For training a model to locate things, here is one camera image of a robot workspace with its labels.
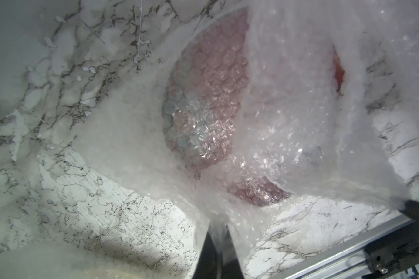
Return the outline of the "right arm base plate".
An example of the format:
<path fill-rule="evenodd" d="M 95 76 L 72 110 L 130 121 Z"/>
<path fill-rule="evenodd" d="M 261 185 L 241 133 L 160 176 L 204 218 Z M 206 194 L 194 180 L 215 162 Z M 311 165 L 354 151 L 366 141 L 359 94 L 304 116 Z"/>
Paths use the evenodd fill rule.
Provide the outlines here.
<path fill-rule="evenodd" d="M 419 225 L 412 223 L 364 247 L 363 279 L 419 279 Z"/>

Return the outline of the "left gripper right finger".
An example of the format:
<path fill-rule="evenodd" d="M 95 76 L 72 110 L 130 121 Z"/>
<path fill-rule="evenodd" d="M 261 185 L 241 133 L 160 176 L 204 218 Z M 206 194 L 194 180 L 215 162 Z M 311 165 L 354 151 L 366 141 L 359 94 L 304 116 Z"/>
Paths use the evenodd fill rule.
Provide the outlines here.
<path fill-rule="evenodd" d="M 244 279 L 230 232 L 227 231 L 221 246 L 221 279 Z"/>

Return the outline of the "bubble dark red plate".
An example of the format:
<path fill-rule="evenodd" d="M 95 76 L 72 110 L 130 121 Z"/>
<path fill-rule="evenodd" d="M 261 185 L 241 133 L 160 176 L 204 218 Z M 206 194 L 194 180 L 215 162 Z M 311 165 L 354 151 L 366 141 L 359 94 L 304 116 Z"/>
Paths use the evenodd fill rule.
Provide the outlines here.
<path fill-rule="evenodd" d="M 364 43 L 354 1 L 252 1 L 124 81 L 74 147 L 245 253 L 304 196 L 403 209 L 366 108 Z"/>

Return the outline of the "bubble wrap around orange plate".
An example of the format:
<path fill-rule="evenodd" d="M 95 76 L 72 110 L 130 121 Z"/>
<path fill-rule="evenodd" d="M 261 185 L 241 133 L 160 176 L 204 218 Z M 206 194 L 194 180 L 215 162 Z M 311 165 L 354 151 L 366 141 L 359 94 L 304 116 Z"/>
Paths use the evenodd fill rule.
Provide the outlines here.
<path fill-rule="evenodd" d="M 381 36 L 396 65 L 403 101 L 419 128 L 419 1 L 346 1 Z"/>

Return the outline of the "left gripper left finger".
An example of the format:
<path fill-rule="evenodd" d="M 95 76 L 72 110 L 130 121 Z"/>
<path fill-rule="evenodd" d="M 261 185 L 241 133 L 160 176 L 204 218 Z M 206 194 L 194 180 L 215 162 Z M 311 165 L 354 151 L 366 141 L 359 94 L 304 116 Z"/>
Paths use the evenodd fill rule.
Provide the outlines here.
<path fill-rule="evenodd" d="M 218 278 L 218 252 L 209 234 L 206 235 L 192 279 Z"/>

